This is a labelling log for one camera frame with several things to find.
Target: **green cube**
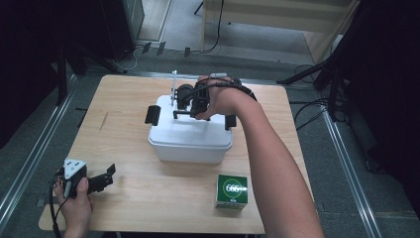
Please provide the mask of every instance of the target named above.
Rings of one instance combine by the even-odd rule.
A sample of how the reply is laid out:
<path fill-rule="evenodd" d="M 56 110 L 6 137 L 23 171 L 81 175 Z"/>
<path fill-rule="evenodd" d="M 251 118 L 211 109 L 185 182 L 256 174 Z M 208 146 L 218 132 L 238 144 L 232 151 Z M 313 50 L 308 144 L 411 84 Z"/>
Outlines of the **green cube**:
<path fill-rule="evenodd" d="M 247 204 L 247 178 L 219 175 L 217 179 L 216 207 L 243 209 Z"/>

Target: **cable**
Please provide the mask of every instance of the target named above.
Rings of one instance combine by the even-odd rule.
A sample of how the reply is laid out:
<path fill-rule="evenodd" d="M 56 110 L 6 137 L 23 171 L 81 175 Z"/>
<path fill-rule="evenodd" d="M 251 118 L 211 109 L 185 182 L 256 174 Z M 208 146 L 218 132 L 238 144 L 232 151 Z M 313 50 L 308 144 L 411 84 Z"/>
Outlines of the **cable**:
<path fill-rule="evenodd" d="M 308 107 L 308 106 L 311 106 L 311 105 L 319 105 L 319 106 L 324 106 L 324 108 L 320 111 L 320 112 L 318 112 L 317 114 L 315 114 L 315 116 L 313 116 L 313 117 L 311 117 L 307 122 L 305 122 L 305 123 L 303 123 L 302 125 L 300 125 L 300 126 L 298 126 L 298 127 L 296 127 L 296 131 L 298 131 L 298 130 L 300 130 L 300 129 L 302 129 L 303 127 L 305 127 L 306 125 L 308 125 L 309 123 L 311 123 L 311 122 L 313 122 L 313 121 L 315 121 L 317 118 L 319 118 L 320 116 L 321 116 L 321 114 L 323 113 L 323 112 L 326 112 L 327 110 L 328 110 L 328 100 L 329 100 L 329 98 L 327 98 L 327 97 L 324 97 L 324 98 L 319 98 L 319 99 L 316 99 L 316 100 L 314 100 L 314 101 L 309 101 L 309 102 L 307 102 L 307 101 L 290 101 L 289 102 L 289 104 L 305 104 L 304 106 L 302 106 L 297 112 L 296 112 L 296 114 L 294 115 L 294 117 L 293 117 L 293 121 L 294 121 L 294 123 L 296 124 L 296 121 L 297 121 L 297 117 L 299 116 L 299 114 L 303 111 L 303 109 L 305 109 L 306 107 Z M 343 113 L 345 113 L 345 111 L 344 111 L 344 108 L 343 108 L 343 105 L 342 104 L 340 104 L 340 105 L 338 105 L 337 107 L 336 107 L 336 111 L 340 111 L 340 112 L 343 112 Z M 345 122 L 346 121 L 346 119 L 343 119 L 343 120 L 337 120 L 338 122 Z"/>
<path fill-rule="evenodd" d="M 301 64 L 301 65 L 299 65 L 299 66 L 297 66 L 295 69 L 294 69 L 294 75 L 296 75 L 297 74 L 297 69 L 298 68 L 300 68 L 300 67 L 302 67 L 302 66 L 313 66 L 313 65 L 311 65 L 311 64 Z M 311 78 L 312 78 L 312 81 L 310 82 L 310 81 L 306 81 L 306 80 L 304 80 L 304 78 L 302 78 L 301 79 L 301 81 L 303 81 L 303 82 L 306 82 L 306 83 L 313 83 L 314 81 L 315 81 L 315 78 L 314 78 L 314 76 L 313 76 L 313 73 L 311 73 Z"/>
<path fill-rule="evenodd" d="M 222 0 L 222 6 L 220 8 L 220 14 L 219 14 L 219 23 L 217 25 L 217 40 L 216 43 L 214 44 L 214 46 L 208 50 L 205 51 L 192 51 L 193 53 L 201 53 L 201 54 L 208 54 L 211 53 L 216 46 L 219 44 L 219 40 L 220 40 L 220 23 L 222 22 L 222 13 L 223 13 L 223 6 L 225 5 L 225 0 Z"/>
<path fill-rule="evenodd" d="M 141 48 L 137 48 L 133 51 L 133 58 L 135 60 L 134 66 L 132 66 L 132 67 L 122 67 L 122 66 L 118 65 L 113 59 L 112 59 L 112 63 L 122 70 L 131 70 L 131 69 L 135 68 L 137 66 L 136 51 L 138 51 L 139 49 L 141 49 Z"/>

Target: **gray floor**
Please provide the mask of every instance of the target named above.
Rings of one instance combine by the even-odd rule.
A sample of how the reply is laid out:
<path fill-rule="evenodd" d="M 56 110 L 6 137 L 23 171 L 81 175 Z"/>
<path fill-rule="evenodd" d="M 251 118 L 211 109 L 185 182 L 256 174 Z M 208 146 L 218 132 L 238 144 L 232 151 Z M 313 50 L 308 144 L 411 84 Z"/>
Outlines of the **gray floor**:
<path fill-rule="evenodd" d="M 303 39 L 299 37 L 300 33 L 292 31 L 282 32 L 282 40 L 290 42 L 291 46 L 286 48 L 278 46 L 278 58 L 273 59 L 265 59 L 264 54 L 260 54 L 260 40 L 256 40 L 255 45 L 253 45 L 253 41 L 247 41 L 245 45 L 238 47 L 237 54 L 235 52 L 228 53 L 228 57 L 222 56 L 222 51 L 227 48 L 224 41 L 221 42 L 220 51 L 213 55 L 193 55 L 185 58 L 183 51 L 170 51 L 169 49 L 183 49 L 185 47 L 183 45 L 189 45 L 192 48 L 197 46 L 193 45 L 197 44 L 196 42 L 189 43 L 189 41 L 194 38 L 191 37 L 192 35 L 199 36 L 199 28 L 195 29 L 192 34 L 176 35 L 173 32 L 178 31 L 173 31 L 173 26 L 170 23 L 181 21 L 180 19 L 173 20 L 173 17 L 189 18 L 193 16 L 191 19 L 194 22 L 189 24 L 194 25 L 196 22 L 201 24 L 199 16 L 193 15 L 199 3 L 198 0 L 173 1 L 167 25 L 162 33 L 162 41 L 166 41 L 168 50 L 164 51 L 161 56 L 157 56 L 156 49 L 151 49 L 146 54 L 141 54 L 138 51 L 136 54 L 137 66 L 129 70 L 129 74 L 169 73 L 174 69 L 177 69 L 181 74 L 188 75 L 227 71 L 240 78 L 253 78 L 255 83 L 275 84 L 275 80 L 288 78 L 295 74 L 296 69 L 303 69 L 303 67 L 297 68 L 299 64 L 310 63 L 310 56 L 305 43 L 302 42 Z M 267 30 L 262 29 L 258 35 L 268 34 Z M 244 57 L 240 49 L 247 49 L 249 53 Z M 133 58 L 126 58 L 119 61 L 119 64 L 131 67 L 135 61 Z M 88 65 L 89 71 L 85 75 L 77 77 L 73 98 L 36 165 L 34 174 L 26 178 L 28 186 L 16 204 L 3 232 L 0 232 L 1 237 L 53 237 L 51 232 L 41 231 L 38 228 L 38 220 L 44 209 L 42 205 L 38 205 L 47 195 L 48 180 L 53 172 L 61 166 L 62 160 L 66 157 L 77 134 L 77 124 L 83 117 L 83 111 L 75 110 L 75 108 L 88 108 L 100 78 L 109 73 L 93 61 L 88 61 Z M 319 97 L 318 92 L 313 90 L 310 84 L 304 82 L 288 86 L 286 90 L 290 101 L 312 101 Z M 2 197 L 14 182 L 20 168 L 37 142 L 38 136 L 53 111 L 56 110 L 55 100 L 56 91 L 46 98 L 37 111 L 22 125 L 9 144 L 0 151 L 0 163 L 3 165 L 0 176 Z M 301 105 L 292 104 L 293 114 L 300 107 Z M 296 126 L 301 125 L 319 111 L 320 107 L 318 106 L 303 110 L 296 121 Z M 346 145 L 353 168 L 366 193 L 368 204 L 380 230 L 381 235 L 376 237 L 420 237 L 419 220 L 414 215 L 400 184 L 388 175 L 374 175 L 368 172 L 363 153 L 360 151 L 349 125 L 346 123 L 336 123 L 335 125 L 340 130 L 343 143 Z M 323 117 L 318 118 L 299 130 L 298 136 L 326 236 L 371 237 L 366 231 L 366 226 L 355 202 L 354 192 L 349 186 L 349 178 L 343 170 L 342 161 L 326 121 Z M 89 237 L 101 237 L 101 235 L 101 232 L 92 232 Z"/>

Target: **wooden table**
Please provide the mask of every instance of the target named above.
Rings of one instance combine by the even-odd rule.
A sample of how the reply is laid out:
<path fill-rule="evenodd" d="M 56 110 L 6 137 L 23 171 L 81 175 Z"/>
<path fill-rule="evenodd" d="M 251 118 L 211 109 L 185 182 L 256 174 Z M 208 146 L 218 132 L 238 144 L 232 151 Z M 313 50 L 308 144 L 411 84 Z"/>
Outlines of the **wooden table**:
<path fill-rule="evenodd" d="M 359 2 L 360 0 L 225 0 L 222 21 L 304 31 L 312 58 L 314 62 L 319 62 L 337 36 L 347 31 Z M 219 21 L 222 0 L 204 0 L 203 3 L 202 50 L 206 22 Z"/>
<path fill-rule="evenodd" d="M 179 80 L 194 84 L 193 80 Z M 215 208 L 218 174 L 251 179 L 241 123 L 233 147 L 219 165 L 162 162 L 149 144 L 148 107 L 170 94 L 172 80 L 106 75 L 102 78 L 69 157 L 87 162 L 88 176 L 103 174 L 113 163 L 114 183 L 94 193 L 91 229 L 181 233 L 264 234 L 253 188 L 241 210 Z M 302 152 L 283 87 L 248 84 L 270 123 L 290 150 L 309 185 Z M 39 225 L 51 230 L 49 207 Z M 58 225 L 64 229 L 63 218 Z"/>

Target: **box lid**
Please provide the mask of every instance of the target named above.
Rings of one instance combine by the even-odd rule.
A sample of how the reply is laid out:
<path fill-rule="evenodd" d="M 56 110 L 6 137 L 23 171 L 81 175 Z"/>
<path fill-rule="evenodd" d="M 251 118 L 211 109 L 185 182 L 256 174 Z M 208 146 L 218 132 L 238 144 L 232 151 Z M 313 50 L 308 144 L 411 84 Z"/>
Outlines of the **box lid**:
<path fill-rule="evenodd" d="M 160 116 L 157 126 L 152 126 L 149 133 L 152 145 L 209 149 L 232 147 L 232 131 L 225 130 L 225 116 L 214 115 L 210 121 L 196 120 L 189 115 L 178 115 L 178 119 L 174 119 L 176 101 L 173 106 L 170 104 L 169 95 L 157 99 Z"/>

